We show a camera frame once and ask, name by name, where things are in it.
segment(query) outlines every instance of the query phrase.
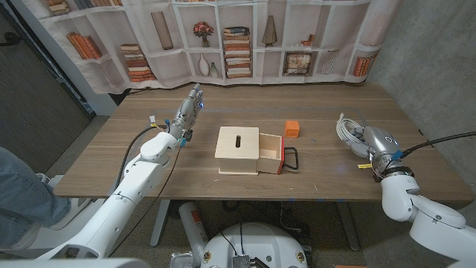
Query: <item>box lid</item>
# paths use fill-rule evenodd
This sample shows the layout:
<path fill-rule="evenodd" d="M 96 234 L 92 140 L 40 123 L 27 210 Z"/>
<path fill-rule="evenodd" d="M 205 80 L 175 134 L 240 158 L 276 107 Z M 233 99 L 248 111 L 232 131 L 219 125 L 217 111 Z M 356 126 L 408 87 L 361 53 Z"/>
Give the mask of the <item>box lid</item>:
<path fill-rule="evenodd" d="M 259 159 L 259 157 L 260 129 L 258 127 L 220 127 L 215 158 Z"/>

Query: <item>potted plant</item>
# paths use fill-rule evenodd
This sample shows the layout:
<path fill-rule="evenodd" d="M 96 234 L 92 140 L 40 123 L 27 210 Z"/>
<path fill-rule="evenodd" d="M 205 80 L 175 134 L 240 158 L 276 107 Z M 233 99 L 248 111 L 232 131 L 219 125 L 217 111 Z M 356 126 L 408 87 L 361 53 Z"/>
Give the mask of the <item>potted plant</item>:
<path fill-rule="evenodd" d="M 207 40 L 207 36 L 213 33 L 213 27 L 211 27 L 207 22 L 199 22 L 193 26 L 193 32 L 195 36 L 202 38 L 202 46 L 207 48 L 210 46 L 210 43 Z"/>

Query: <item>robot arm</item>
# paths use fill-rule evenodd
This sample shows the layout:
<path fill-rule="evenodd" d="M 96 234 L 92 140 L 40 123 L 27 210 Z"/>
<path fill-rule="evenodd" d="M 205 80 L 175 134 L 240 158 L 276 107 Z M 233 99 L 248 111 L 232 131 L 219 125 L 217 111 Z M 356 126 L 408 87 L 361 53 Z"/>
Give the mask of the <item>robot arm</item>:
<path fill-rule="evenodd" d="M 196 84 L 178 108 L 176 118 L 168 124 L 167 132 L 160 132 L 141 147 L 141 153 L 130 161 L 124 179 L 114 193 L 88 221 L 84 228 L 63 245 L 46 252 L 38 259 L 106 258 L 122 232 L 135 206 L 162 179 L 170 163 L 168 152 L 191 139 L 191 127 L 203 107 L 202 91 Z"/>
<path fill-rule="evenodd" d="M 389 218 L 413 222 L 410 236 L 427 249 L 458 261 L 476 261 L 476 229 L 467 226 L 464 216 L 453 208 L 415 195 L 417 181 L 399 159 L 399 144 L 388 131 L 357 126 L 348 134 L 361 142 L 341 139 L 356 155 L 371 161 L 381 180 L 382 207 Z"/>

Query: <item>orange cube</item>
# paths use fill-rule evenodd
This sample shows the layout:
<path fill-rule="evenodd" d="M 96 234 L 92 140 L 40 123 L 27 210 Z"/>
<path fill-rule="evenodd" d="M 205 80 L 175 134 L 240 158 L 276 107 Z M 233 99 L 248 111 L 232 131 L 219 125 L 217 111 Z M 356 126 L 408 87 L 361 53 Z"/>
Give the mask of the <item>orange cube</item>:
<path fill-rule="evenodd" d="M 286 121 L 284 127 L 284 136 L 286 138 L 299 137 L 299 122 L 298 121 Z"/>

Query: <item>table top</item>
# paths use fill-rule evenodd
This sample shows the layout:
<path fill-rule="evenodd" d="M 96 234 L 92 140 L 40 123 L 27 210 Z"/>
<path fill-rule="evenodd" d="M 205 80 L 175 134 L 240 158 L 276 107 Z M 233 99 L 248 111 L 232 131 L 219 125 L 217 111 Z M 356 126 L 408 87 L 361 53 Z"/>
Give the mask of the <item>table top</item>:
<path fill-rule="evenodd" d="M 106 197 L 118 176 L 130 141 L 149 125 L 172 119 L 191 85 L 175 90 L 153 90 L 128 96 L 93 138 L 54 193 L 61 197 Z M 314 200 L 377 201 L 382 189 L 371 169 L 358 169 L 368 160 L 355 156 L 335 133 L 341 112 L 361 125 L 388 130 L 402 149 L 426 141 L 418 128 L 375 83 L 236 86 L 202 85 L 205 108 L 193 127 L 193 138 L 180 151 L 167 184 L 164 178 L 149 197 L 177 200 Z M 299 170 L 284 168 L 280 175 L 220 175 L 214 158 L 221 126 L 259 127 L 260 133 L 284 135 L 286 120 L 299 121 L 299 138 L 285 138 L 286 147 L 296 147 Z M 158 133 L 151 130 L 132 147 Z M 292 154 L 286 154 L 290 162 Z M 469 202 L 474 194 L 432 147 L 405 158 L 415 173 L 419 194 L 437 201 Z"/>

